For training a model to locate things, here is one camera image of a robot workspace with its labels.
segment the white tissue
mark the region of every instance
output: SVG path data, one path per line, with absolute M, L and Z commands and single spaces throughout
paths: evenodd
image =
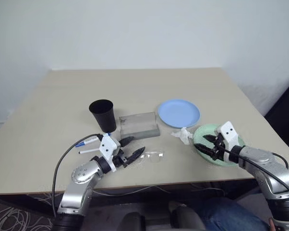
M 189 144 L 188 138 L 191 139 L 191 138 L 193 137 L 193 134 L 190 133 L 189 131 L 187 131 L 186 128 L 181 128 L 181 131 L 172 132 L 171 134 L 172 134 L 172 136 L 174 136 L 174 137 L 179 137 L 180 140 L 181 140 L 184 144 L 186 144 L 186 145 Z

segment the cable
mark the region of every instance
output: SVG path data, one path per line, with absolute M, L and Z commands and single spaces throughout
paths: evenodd
M 198 192 L 198 191 L 205 191 L 205 190 L 219 190 L 223 192 L 223 196 L 226 196 L 226 193 L 223 189 L 218 189 L 218 188 L 204 188 L 204 189 L 197 189 L 197 190 L 192 190 L 191 192 Z
M 97 191 L 95 191 L 95 190 L 92 190 L 92 192 L 94 192 L 94 193 L 96 193 L 96 194 L 99 194 L 99 195 L 103 195 L 103 196 L 125 196 L 125 195 L 130 195 L 130 194 L 134 194 L 134 193 L 138 193 L 138 192 L 140 192 L 140 191 L 143 191 L 143 190 L 146 190 L 146 189 L 149 189 L 149 188 L 158 188 L 158 189 L 160 189 L 161 191 L 163 191 L 163 192 L 165 192 L 165 193 L 171 193 L 171 192 L 169 192 L 169 191 L 167 191 L 167 190 L 164 190 L 164 189 L 162 189 L 161 187 L 159 187 L 159 186 L 157 186 L 157 185 L 153 185 L 153 186 L 147 186 L 147 187 L 144 187 L 144 188 L 142 188 L 142 189 L 138 189 L 138 190 L 135 190 L 135 191 L 133 191 L 133 192 L 128 192 L 128 193 L 123 193 L 123 194 L 107 194 L 107 193 L 103 193 L 103 192 L 97 192 Z
M 69 153 L 69 151 L 71 151 L 78 143 L 84 141 L 85 139 L 87 138 L 90 138 L 92 136 L 98 136 L 100 134 L 91 134 L 89 136 L 86 136 L 82 139 L 80 139 L 79 141 L 75 142 L 72 146 L 70 146 L 66 152 L 62 155 L 62 157 L 59 159 L 58 163 L 57 163 L 57 166 L 54 170 L 54 174 L 53 174 L 53 186 L 52 186 L 52 207 L 53 207 L 53 215 L 54 217 L 56 217 L 57 213 L 56 213 L 56 209 L 55 209 L 55 206 L 54 206 L 54 191 L 55 191 L 55 187 L 56 187 L 56 178 L 57 178 L 57 173 L 58 173 L 58 169 L 59 169 L 59 166 L 63 160 L 63 158 Z
M 262 172 L 268 174 L 270 177 L 272 177 L 273 179 L 275 179 L 278 183 L 282 184 L 282 185 L 289 191 L 289 186 L 288 186 L 285 182 L 283 182 L 280 178 L 278 178 L 277 176 L 275 176 L 274 174 L 272 174 L 271 172 L 269 172 L 269 171 L 266 170 L 265 168 L 263 168 L 263 167 L 261 167 L 260 165 L 254 163 L 254 162 L 251 161 L 249 158 L 244 157 L 244 156 L 241 156 L 241 155 L 239 155 L 239 154 L 237 154 L 237 153 L 234 153 L 234 152 L 232 152 L 232 151 L 229 151 L 229 150 L 225 149 L 224 147 L 222 147 L 222 146 L 220 146 L 220 145 L 218 145 L 218 147 L 221 148 L 221 149 L 223 149 L 225 152 L 227 152 L 227 153 L 229 153 L 229 154 L 233 154 L 233 155 L 237 156 L 238 158 L 243 159 L 243 160 L 245 160 L 246 162 L 249 162 L 251 165 L 257 167 L 257 168 L 260 169 Z
M 59 195 L 62 195 L 61 193 L 56 193 L 54 196 L 57 197 Z M 52 194 L 51 192 L 43 193 L 43 196 L 45 197 L 34 197 L 34 199 L 37 199 L 39 201 L 42 201 L 44 203 L 49 204 L 50 206 L 52 205 L 51 200 L 52 200 Z
M 281 155 L 278 155 L 276 153 L 272 153 L 274 156 L 277 156 L 279 157 L 280 159 L 282 159 L 284 162 L 285 162 L 285 166 L 286 166 L 286 169 L 289 169 L 289 164 L 287 162 L 287 160 L 285 158 L 283 158 Z
M 199 187 L 197 185 L 194 185 L 193 183 L 191 183 L 191 185 L 193 187 L 198 188 L 198 190 L 192 190 L 191 192 L 198 192 L 198 191 L 205 191 L 205 190 L 219 190 L 219 191 L 223 192 L 223 196 L 226 196 L 226 192 L 223 189 L 219 189 L 219 188 L 202 188 L 202 187 Z

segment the blue marker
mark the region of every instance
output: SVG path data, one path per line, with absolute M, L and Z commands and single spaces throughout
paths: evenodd
M 98 140 L 99 140 L 99 139 L 96 137 L 96 138 L 91 139 L 91 140 L 88 140 L 88 141 L 80 142 L 79 144 L 75 145 L 75 147 L 85 146 L 85 145 L 88 144 L 88 143 L 92 143 L 92 142 L 98 141 Z

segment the white wall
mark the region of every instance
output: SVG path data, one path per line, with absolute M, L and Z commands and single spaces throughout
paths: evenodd
M 289 0 L 0 0 L 0 121 L 49 69 L 212 66 L 264 115 L 289 86 Z

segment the marker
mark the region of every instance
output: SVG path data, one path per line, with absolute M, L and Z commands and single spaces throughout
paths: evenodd
M 88 150 L 85 150 L 85 151 L 79 151 L 78 153 L 79 154 L 84 154 L 84 153 L 91 153 L 91 152 L 96 152 L 96 151 L 99 151 L 99 148 L 88 149 Z
M 92 143 L 94 141 L 98 141 L 99 139 L 96 137 L 94 139 L 91 139 L 91 140 L 88 140 L 88 141 L 83 141 L 83 142 L 80 142 L 79 144 L 75 145 L 75 147 L 81 147 L 81 146 L 84 146 L 88 143 Z

